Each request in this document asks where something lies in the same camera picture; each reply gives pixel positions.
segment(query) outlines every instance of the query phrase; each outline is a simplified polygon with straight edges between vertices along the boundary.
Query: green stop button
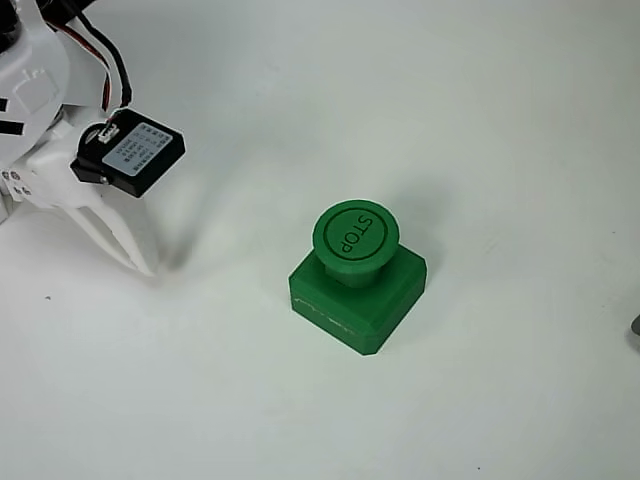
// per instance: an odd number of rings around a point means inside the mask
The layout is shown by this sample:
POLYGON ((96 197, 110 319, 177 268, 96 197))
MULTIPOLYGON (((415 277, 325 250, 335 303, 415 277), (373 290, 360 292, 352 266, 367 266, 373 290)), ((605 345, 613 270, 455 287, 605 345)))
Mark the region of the green stop button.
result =
POLYGON ((313 232, 315 254, 327 275, 351 288, 374 283, 399 242, 400 229, 391 212, 368 200, 334 205, 313 232))

